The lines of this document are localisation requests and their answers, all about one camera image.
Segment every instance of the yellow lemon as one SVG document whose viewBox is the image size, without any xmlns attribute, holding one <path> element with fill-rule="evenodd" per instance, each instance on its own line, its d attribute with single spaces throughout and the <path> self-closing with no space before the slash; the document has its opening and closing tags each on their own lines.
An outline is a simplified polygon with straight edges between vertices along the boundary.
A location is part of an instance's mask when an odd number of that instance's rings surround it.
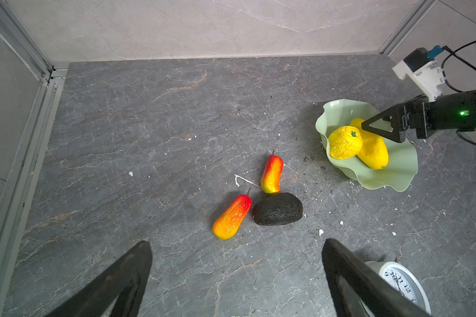
<svg viewBox="0 0 476 317">
<path fill-rule="evenodd" d="M 360 152 L 362 146 L 360 130 L 352 126 L 343 126 L 333 131 L 328 138 L 330 155 L 337 160 L 345 160 Z"/>
</svg>

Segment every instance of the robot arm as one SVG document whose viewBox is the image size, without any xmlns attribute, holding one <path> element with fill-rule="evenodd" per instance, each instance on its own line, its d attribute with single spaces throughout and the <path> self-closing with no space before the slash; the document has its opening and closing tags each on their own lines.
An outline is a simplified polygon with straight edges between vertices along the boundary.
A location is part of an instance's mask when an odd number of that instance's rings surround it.
<svg viewBox="0 0 476 317">
<path fill-rule="evenodd" d="M 476 90 L 442 95 L 438 85 L 445 82 L 434 57 L 443 50 L 436 46 L 427 51 L 416 49 L 400 61 L 393 71 L 400 79 L 411 78 L 423 95 L 401 102 L 364 121 L 362 128 L 392 141 L 401 143 L 407 129 L 416 129 L 418 138 L 428 138 L 437 130 L 476 130 Z M 392 131 L 371 127 L 379 119 L 389 121 Z"/>
</svg>

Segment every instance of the clock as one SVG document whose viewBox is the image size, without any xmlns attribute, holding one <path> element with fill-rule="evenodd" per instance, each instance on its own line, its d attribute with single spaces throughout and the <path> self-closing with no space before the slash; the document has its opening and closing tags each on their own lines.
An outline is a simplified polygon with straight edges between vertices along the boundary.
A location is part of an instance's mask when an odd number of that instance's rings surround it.
<svg viewBox="0 0 476 317">
<path fill-rule="evenodd" d="M 421 287 L 418 279 L 406 269 L 405 266 L 396 262 L 365 262 L 375 273 L 379 274 L 393 290 L 400 292 L 407 300 L 413 304 L 418 305 L 421 309 L 425 310 L 427 314 L 431 313 L 430 304 L 428 303 L 425 290 Z M 363 307 L 367 311 L 370 317 L 374 317 L 374 314 L 363 303 Z"/>
</svg>

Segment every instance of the yellow mango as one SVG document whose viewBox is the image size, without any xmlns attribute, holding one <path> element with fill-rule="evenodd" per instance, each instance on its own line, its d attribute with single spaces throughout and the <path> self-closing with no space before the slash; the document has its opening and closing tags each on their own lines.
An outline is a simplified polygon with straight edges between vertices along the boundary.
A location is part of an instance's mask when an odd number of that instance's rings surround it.
<svg viewBox="0 0 476 317">
<path fill-rule="evenodd" d="M 363 121 L 365 120 L 355 118 L 351 124 L 349 124 L 360 130 L 361 133 L 363 145 L 360 152 L 358 152 L 358 158 L 360 158 L 360 160 L 362 160 L 369 168 L 385 168 L 388 165 L 389 159 L 386 144 L 381 136 L 362 130 L 361 124 Z"/>
</svg>

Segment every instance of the avocado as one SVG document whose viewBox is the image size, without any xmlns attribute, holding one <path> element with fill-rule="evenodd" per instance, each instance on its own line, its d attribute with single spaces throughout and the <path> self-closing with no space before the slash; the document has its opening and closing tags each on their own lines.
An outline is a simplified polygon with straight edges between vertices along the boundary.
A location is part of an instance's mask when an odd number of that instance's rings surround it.
<svg viewBox="0 0 476 317">
<path fill-rule="evenodd" d="M 303 217 L 303 205 L 293 194 L 273 194 L 254 205 L 252 217 L 261 226 L 287 225 Z"/>
</svg>

